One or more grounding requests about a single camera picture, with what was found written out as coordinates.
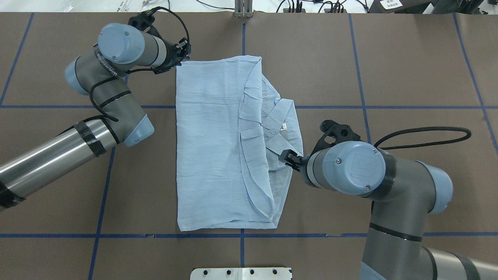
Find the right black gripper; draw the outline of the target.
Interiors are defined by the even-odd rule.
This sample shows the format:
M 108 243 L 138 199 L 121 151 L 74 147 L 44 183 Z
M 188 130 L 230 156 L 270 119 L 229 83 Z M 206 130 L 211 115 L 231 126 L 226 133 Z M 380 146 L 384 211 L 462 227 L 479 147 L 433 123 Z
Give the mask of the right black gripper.
M 280 161 L 291 168 L 298 168 L 300 173 L 307 173 L 311 155 L 299 156 L 292 149 L 285 149 L 280 154 Z

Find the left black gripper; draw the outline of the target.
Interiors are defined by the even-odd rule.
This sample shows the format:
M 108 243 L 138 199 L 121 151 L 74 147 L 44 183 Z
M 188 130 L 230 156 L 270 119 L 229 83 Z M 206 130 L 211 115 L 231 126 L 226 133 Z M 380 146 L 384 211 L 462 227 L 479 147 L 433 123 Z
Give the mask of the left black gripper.
M 167 70 L 181 66 L 182 61 L 190 60 L 191 44 L 188 39 L 182 39 L 178 43 L 167 41 Z

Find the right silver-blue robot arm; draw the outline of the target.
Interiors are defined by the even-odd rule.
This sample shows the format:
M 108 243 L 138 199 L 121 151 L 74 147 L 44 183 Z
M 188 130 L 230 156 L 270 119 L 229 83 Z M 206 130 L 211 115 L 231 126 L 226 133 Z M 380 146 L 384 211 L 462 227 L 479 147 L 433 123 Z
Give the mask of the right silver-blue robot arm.
M 279 161 L 320 189 L 372 201 L 360 280 L 496 280 L 497 265 L 422 245 L 428 215 L 444 211 L 453 183 L 443 170 L 393 156 L 367 142 L 346 141 Z

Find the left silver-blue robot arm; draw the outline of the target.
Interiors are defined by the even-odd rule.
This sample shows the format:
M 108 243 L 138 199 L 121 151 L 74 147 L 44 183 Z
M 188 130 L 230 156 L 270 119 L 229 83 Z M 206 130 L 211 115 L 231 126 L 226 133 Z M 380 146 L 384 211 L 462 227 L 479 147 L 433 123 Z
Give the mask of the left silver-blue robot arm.
M 87 96 L 98 114 L 3 164 L 1 210 L 19 205 L 121 143 L 132 147 L 151 136 L 154 126 L 125 78 L 136 72 L 165 73 L 180 66 L 190 53 L 189 33 L 171 43 L 147 21 L 104 26 L 97 44 L 65 69 L 68 85 Z

